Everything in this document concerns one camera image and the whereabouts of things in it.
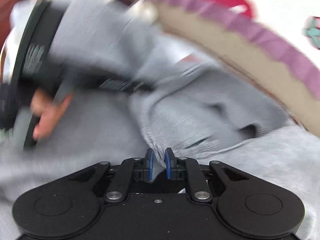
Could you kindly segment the person's left hand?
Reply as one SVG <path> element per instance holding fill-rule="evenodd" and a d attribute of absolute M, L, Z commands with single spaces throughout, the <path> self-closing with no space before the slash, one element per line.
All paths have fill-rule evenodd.
<path fill-rule="evenodd" d="M 33 130 L 33 139 L 49 136 L 71 103 L 73 93 L 68 94 L 60 104 L 53 103 L 52 97 L 44 90 L 37 89 L 30 103 L 31 112 L 39 117 Z"/>

